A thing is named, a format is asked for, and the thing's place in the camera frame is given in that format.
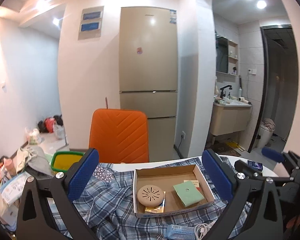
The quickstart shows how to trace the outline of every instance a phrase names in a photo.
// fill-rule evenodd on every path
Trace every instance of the metal screw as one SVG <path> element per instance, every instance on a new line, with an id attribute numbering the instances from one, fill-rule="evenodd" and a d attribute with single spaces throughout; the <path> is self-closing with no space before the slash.
<path id="1" fill-rule="evenodd" d="M 244 175 L 242 172 L 237 173 L 238 179 L 244 179 L 246 175 Z"/>
<path id="2" fill-rule="evenodd" d="M 268 183 L 273 183 L 273 179 L 271 179 L 271 178 L 266 178 L 266 182 L 268 182 Z"/>
<path id="3" fill-rule="evenodd" d="M 63 178 L 64 175 L 65 175 L 65 174 L 64 174 L 63 172 L 58 172 L 58 173 L 56 174 L 56 178 L 57 178 L 57 179 L 61 179 L 61 178 Z"/>
<path id="4" fill-rule="evenodd" d="M 28 182 L 34 181 L 34 177 L 33 177 L 33 176 L 28 177 L 27 181 L 28 181 Z"/>

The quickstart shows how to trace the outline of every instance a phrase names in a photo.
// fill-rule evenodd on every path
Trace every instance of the beige refrigerator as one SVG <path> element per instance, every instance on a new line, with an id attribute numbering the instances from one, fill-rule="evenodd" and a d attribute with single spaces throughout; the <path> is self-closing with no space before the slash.
<path id="1" fill-rule="evenodd" d="M 172 159 L 178 96 L 176 23 L 174 10 L 121 8 L 120 104 L 147 115 L 151 162 Z"/>

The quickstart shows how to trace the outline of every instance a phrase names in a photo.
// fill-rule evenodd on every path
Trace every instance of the green basket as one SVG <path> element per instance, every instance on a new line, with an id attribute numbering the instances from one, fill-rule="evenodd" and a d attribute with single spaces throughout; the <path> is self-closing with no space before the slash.
<path id="1" fill-rule="evenodd" d="M 67 172 L 71 165 L 78 162 L 83 155 L 82 152 L 56 152 L 52 157 L 50 167 L 54 172 Z"/>

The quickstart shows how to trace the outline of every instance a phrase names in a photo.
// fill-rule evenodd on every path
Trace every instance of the bath mat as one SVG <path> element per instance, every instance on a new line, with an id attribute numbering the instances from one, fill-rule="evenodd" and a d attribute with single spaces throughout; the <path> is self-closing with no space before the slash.
<path id="1" fill-rule="evenodd" d="M 236 157 L 241 156 L 240 153 L 238 153 L 237 151 L 232 149 L 226 143 L 214 144 L 214 145 L 211 145 L 209 148 L 212 149 L 215 153 L 217 153 L 219 155 L 230 155 L 230 156 L 236 156 Z"/>

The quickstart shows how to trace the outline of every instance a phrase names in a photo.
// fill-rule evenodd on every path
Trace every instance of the shower area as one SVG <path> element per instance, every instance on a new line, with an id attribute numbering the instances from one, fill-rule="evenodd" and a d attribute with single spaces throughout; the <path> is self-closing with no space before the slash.
<path id="1" fill-rule="evenodd" d="M 298 96 L 298 56 L 292 28 L 264 29 L 268 46 L 267 94 L 262 119 L 275 130 L 266 145 L 281 152 L 288 138 Z"/>

